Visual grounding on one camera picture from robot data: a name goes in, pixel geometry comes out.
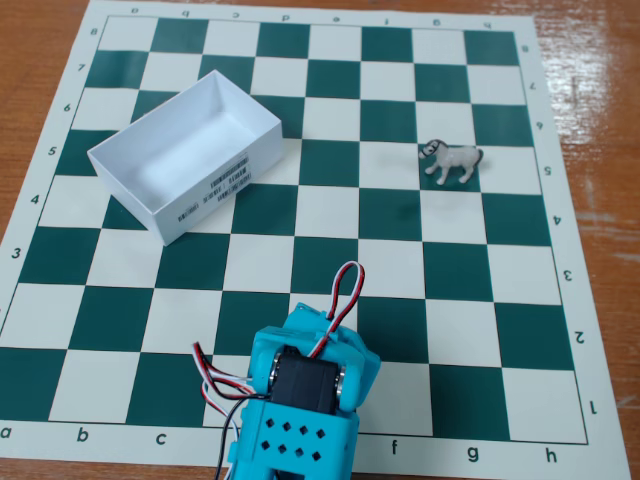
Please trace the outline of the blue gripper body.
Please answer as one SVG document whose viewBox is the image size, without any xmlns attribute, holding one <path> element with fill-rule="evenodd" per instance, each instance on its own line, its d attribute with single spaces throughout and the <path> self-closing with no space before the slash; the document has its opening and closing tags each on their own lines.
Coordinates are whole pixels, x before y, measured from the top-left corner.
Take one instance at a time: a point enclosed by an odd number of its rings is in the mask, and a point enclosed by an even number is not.
<svg viewBox="0 0 640 480">
<path fill-rule="evenodd" d="M 329 325 L 324 311 L 299 303 L 285 320 L 285 329 L 292 331 L 286 344 L 295 346 L 302 355 L 308 355 Z M 337 395 L 338 405 L 362 405 L 381 364 L 380 357 L 368 350 L 359 334 L 343 326 L 329 335 L 327 344 L 315 359 L 335 363 L 339 371 L 344 371 Z"/>
</svg>

